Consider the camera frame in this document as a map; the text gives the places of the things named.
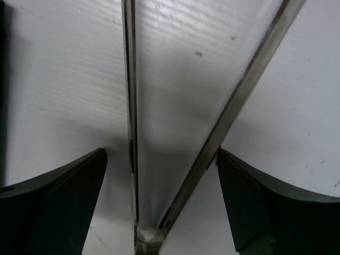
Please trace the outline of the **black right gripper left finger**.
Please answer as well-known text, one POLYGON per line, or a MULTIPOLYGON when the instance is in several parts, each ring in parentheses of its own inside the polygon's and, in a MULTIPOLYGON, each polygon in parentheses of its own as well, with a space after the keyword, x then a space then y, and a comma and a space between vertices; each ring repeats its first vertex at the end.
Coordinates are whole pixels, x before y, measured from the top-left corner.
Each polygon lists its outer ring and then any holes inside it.
POLYGON ((1 254, 81 254, 106 166, 98 148, 1 188, 1 254))

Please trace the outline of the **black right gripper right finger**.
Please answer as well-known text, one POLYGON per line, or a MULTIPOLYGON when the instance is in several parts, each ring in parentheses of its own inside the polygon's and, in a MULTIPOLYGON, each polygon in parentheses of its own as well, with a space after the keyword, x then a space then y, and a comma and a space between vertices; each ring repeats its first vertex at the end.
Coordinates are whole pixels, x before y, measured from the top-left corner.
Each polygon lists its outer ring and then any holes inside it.
POLYGON ((217 167, 239 254, 339 254, 339 198, 266 174, 219 149, 217 167))

